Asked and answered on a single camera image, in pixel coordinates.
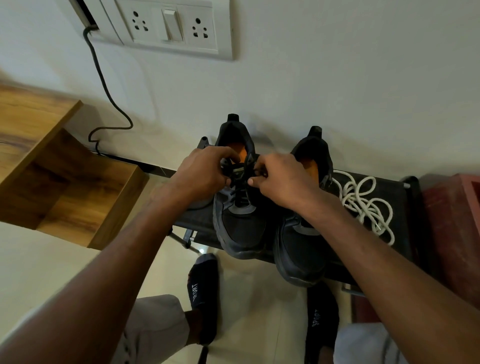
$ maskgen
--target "black cable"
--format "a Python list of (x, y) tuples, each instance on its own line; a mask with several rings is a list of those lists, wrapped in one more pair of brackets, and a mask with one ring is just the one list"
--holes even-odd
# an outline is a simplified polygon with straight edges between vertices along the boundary
[(127, 118), (128, 122), (130, 123), (130, 126), (99, 126), (98, 128), (95, 128), (94, 130), (92, 130), (90, 132), (90, 134), (88, 135), (88, 141), (90, 143), (95, 143), (95, 151), (97, 152), (97, 154), (100, 156), (101, 153), (100, 151), (98, 150), (98, 143), (100, 143), (100, 140), (99, 139), (96, 139), (96, 140), (93, 140), (92, 139), (92, 135), (99, 131), (99, 130), (104, 130), (104, 129), (110, 129), (110, 130), (128, 130), (128, 129), (131, 129), (133, 128), (133, 122), (132, 120), (130, 119), (130, 116), (128, 116), (122, 109), (120, 109), (117, 104), (115, 103), (115, 101), (113, 101), (112, 99), (112, 96), (110, 95), (110, 92), (108, 91), (108, 88), (107, 88), (107, 84), (105, 82), (105, 78), (103, 77), (103, 73), (102, 73), (102, 70), (100, 69), (100, 64), (98, 63), (98, 58), (96, 56), (96, 53), (95, 53), (95, 49), (93, 48), (93, 45), (92, 45), (92, 42), (90, 42), (90, 39), (88, 39), (88, 34), (92, 31), (92, 30), (98, 30), (98, 26), (96, 25), (90, 25), (88, 26), (87, 28), (85, 28), (84, 30), (84, 39), (85, 39), (85, 42), (87, 42), (89, 48), (90, 48), (90, 51), (92, 52), (92, 57), (93, 57), (93, 62), (95, 63), (95, 68), (96, 68), (96, 71), (98, 72), (98, 76), (100, 77), (100, 81), (102, 82), (102, 86), (103, 86), (103, 89), (105, 90), (105, 93), (107, 94), (107, 97), (108, 99), (110, 100), (110, 102), (112, 103), (113, 107), (116, 108), (120, 114), (122, 114), (125, 118)]

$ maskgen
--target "hand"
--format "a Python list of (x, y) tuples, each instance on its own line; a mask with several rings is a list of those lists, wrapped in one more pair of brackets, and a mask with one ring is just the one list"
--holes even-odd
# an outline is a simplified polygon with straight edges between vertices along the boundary
[(311, 199), (322, 191), (290, 153), (261, 155), (255, 169), (262, 167), (266, 168), (268, 177), (252, 177), (248, 184), (259, 188), (277, 205), (299, 212), (299, 206), (305, 199)]
[(185, 193), (191, 202), (205, 200), (230, 186), (230, 178), (223, 175), (220, 167), (222, 158), (240, 162), (237, 152), (228, 146), (194, 149), (170, 178), (170, 183)]

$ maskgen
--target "shoe heel tab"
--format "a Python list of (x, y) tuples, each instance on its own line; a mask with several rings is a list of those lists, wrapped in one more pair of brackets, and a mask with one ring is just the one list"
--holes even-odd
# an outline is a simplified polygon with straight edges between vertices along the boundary
[(240, 121), (237, 114), (228, 114), (227, 121)]
[(317, 136), (320, 139), (322, 138), (322, 128), (320, 126), (312, 126), (308, 132), (308, 136)]

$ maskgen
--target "black sock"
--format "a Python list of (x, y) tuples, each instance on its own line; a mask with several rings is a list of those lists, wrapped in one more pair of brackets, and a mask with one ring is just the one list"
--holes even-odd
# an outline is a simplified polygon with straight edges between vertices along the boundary
[(218, 262), (214, 254), (203, 254), (188, 274), (188, 296), (192, 309), (202, 313), (200, 344), (210, 344), (216, 336), (218, 315)]
[(323, 346), (334, 348), (338, 331), (338, 305), (324, 282), (307, 288), (308, 329), (305, 364), (317, 364)]

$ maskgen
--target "forearm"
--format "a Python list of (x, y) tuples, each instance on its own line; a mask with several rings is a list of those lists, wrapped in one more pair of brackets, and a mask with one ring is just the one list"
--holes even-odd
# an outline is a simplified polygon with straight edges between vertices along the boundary
[(409, 363), (477, 359), (480, 314), (364, 229), (341, 206), (316, 194), (300, 212), (326, 238)]
[(162, 241), (188, 204), (174, 185), (164, 186), (106, 249), (3, 343), (0, 362), (108, 362)]

